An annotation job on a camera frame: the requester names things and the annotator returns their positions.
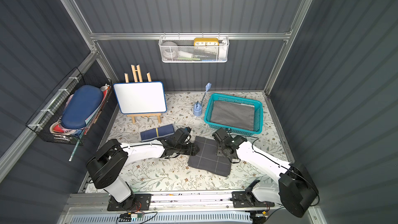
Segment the plain grey pillowcase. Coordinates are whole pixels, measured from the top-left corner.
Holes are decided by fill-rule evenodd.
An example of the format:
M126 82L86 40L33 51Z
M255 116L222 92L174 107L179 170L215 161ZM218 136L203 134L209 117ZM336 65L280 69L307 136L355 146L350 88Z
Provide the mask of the plain grey pillowcase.
M254 130L255 107L227 101L214 101L210 122L228 127Z

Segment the teal plastic basket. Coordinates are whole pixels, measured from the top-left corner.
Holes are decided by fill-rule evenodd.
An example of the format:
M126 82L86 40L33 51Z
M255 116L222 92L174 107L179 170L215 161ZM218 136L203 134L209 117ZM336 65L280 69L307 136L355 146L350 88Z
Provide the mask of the teal plastic basket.
M211 128L253 136L263 129L263 104L260 101L214 93L210 97L204 121Z

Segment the dark grey checked pillowcase front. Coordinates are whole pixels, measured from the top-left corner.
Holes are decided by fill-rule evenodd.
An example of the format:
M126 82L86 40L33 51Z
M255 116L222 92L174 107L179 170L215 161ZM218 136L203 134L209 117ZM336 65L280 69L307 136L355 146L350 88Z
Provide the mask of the dark grey checked pillowcase front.
M189 167L223 177L230 175L232 163L228 158L217 155L218 146L215 140L196 136L194 143L199 147L199 152L195 156L190 156Z

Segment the navy blue pillowcase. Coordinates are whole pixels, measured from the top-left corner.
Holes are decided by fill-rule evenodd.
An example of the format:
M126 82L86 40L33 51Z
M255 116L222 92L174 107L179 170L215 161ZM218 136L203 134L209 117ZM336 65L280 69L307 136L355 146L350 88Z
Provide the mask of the navy blue pillowcase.
M149 142L153 140L163 139L174 134L174 126L172 124L146 130L140 133L141 142Z

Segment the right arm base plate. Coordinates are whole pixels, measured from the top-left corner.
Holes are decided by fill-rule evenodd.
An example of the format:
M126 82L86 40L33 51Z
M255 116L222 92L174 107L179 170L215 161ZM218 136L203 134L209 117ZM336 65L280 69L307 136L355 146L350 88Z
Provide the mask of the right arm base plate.
M233 191L232 198L230 199L235 208L247 207L263 207L271 208L275 206L273 202L260 202L252 194L247 194L244 191Z

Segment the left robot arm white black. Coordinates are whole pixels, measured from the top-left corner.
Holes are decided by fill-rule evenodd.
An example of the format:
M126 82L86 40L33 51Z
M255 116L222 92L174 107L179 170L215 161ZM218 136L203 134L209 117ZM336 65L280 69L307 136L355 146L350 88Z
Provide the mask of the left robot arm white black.
M191 129L179 128L172 135L140 144L107 141L88 161L86 168L96 189L105 190L119 204L133 204L135 194L122 179L122 169L144 159L171 159L180 155L194 156L200 148L191 142Z

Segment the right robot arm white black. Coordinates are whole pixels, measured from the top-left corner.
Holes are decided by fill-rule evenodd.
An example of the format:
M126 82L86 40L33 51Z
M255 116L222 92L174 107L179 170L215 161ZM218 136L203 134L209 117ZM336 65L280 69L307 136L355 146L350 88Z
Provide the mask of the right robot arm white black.
M319 198L317 189L307 168L300 162L290 163L277 159L267 152L254 146L246 137L232 136L223 128L212 134L221 152L228 159L238 159L256 167L268 175L273 184L254 180L242 196L234 196L236 207L249 205L259 207L268 203L282 205L295 217L303 217Z

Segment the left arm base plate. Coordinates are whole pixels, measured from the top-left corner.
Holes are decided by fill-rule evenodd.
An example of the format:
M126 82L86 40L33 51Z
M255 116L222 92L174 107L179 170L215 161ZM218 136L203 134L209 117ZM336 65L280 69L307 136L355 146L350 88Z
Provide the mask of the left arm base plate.
M126 211L131 213L136 211L147 211L149 210L151 197L151 194L135 194L119 203L113 196L111 196L108 201L107 211Z

